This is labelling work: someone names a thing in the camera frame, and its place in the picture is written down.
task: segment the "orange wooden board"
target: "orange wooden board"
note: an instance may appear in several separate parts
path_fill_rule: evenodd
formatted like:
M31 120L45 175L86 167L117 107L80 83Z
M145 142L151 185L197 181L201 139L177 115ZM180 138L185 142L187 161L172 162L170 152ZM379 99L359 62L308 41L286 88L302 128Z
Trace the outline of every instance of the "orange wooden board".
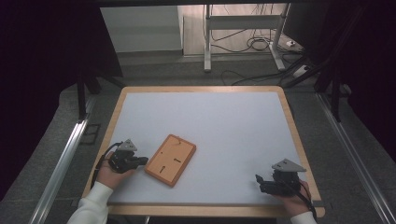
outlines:
M145 167L146 173L173 187L192 155L196 145L169 134Z

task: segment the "white cloth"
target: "white cloth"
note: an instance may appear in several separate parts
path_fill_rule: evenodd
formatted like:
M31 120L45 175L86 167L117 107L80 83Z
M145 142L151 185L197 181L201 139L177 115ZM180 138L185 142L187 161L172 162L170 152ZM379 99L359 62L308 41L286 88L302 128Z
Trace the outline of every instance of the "white cloth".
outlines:
M301 213L295 217L290 219L293 224L316 224L317 222L314 220L314 216L312 212Z
M107 200L113 193L113 189L95 182L86 198L78 203L78 210L70 217L68 224L106 224Z

